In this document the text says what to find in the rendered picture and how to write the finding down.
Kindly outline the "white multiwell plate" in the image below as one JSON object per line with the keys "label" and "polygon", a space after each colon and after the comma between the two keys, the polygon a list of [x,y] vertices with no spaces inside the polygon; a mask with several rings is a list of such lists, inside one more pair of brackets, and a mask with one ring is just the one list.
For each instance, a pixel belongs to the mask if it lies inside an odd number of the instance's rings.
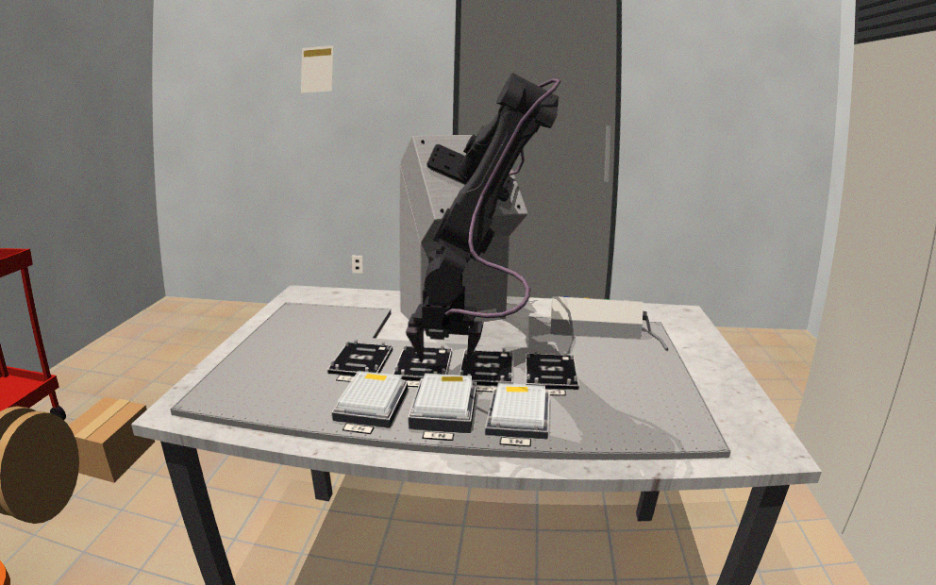
{"label": "white multiwell plate", "polygon": [[456,417],[457,416],[466,416],[466,413],[452,413],[452,412],[437,412],[437,411],[424,411],[424,410],[415,410],[414,413],[423,413],[427,416],[441,416],[441,417]]}
{"label": "white multiwell plate", "polygon": [[[491,426],[496,426],[496,421],[492,421],[492,422],[491,422]],[[500,422],[500,426],[512,426],[512,427],[534,428],[535,424]],[[543,428],[543,425],[538,425],[538,428]]]}
{"label": "white multiwell plate", "polygon": [[376,415],[377,413],[384,413],[384,414],[386,414],[387,411],[388,411],[388,409],[391,407],[391,405],[392,405],[392,403],[393,403],[393,400],[395,399],[395,397],[396,397],[396,395],[397,395],[397,393],[398,393],[398,391],[399,391],[399,389],[400,389],[401,383],[402,383],[402,380],[401,380],[401,382],[400,382],[400,384],[399,384],[399,386],[398,386],[398,388],[397,388],[397,390],[396,390],[396,392],[395,392],[395,394],[394,394],[394,396],[393,396],[393,399],[392,399],[391,403],[390,403],[389,406],[387,407],[386,411],[369,410],[369,409],[355,409],[355,408],[340,407],[340,406],[338,406],[338,409],[345,409],[345,411],[349,411],[349,412],[364,413],[364,414],[372,414],[372,415]]}

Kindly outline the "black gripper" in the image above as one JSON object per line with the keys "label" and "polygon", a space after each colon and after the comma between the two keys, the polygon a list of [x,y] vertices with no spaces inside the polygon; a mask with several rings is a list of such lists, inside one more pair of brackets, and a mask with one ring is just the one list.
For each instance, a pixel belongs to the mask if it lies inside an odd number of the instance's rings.
{"label": "black gripper", "polygon": [[[408,321],[406,335],[416,350],[420,363],[424,360],[424,329],[422,328],[422,306],[419,304],[415,313]],[[476,312],[476,307],[464,307],[464,310]],[[462,322],[451,321],[449,334],[468,335],[467,366],[470,365],[472,354],[478,344],[483,328],[482,321],[474,321],[476,317],[464,315]],[[419,323],[419,324],[417,324]]]}

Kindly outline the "grey control panel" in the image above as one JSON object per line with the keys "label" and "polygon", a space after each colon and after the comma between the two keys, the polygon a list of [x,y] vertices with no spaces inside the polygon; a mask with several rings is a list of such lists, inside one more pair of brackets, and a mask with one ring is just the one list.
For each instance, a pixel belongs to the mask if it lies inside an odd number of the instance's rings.
{"label": "grey control panel", "polygon": [[643,321],[648,333],[668,347],[651,331],[644,302],[553,296],[550,334],[640,339]]}

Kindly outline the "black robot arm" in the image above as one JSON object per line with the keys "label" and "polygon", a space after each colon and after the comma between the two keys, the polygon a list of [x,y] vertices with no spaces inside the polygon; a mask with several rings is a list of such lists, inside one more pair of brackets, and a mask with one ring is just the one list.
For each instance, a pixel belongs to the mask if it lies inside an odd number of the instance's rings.
{"label": "black robot arm", "polygon": [[508,78],[496,100],[501,104],[498,116],[488,125],[483,125],[479,134],[473,134],[463,151],[465,156],[436,144],[426,164],[428,168],[466,184],[451,208],[446,210],[433,235],[433,241],[441,245],[440,249],[428,254],[422,309],[423,328],[430,339],[449,338],[451,321],[462,322],[464,314],[452,313],[444,322],[443,313],[464,309],[462,273],[469,259],[476,260],[470,252],[468,240],[478,200],[482,199],[482,204],[476,217],[473,245],[480,255],[486,252],[493,239],[494,231],[490,226],[497,199],[505,202],[510,196],[513,178],[509,173],[513,164],[540,125],[551,128],[557,118],[559,97],[554,93],[548,95],[531,115],[525,115],[548,91],[517,76],[512,73]]}

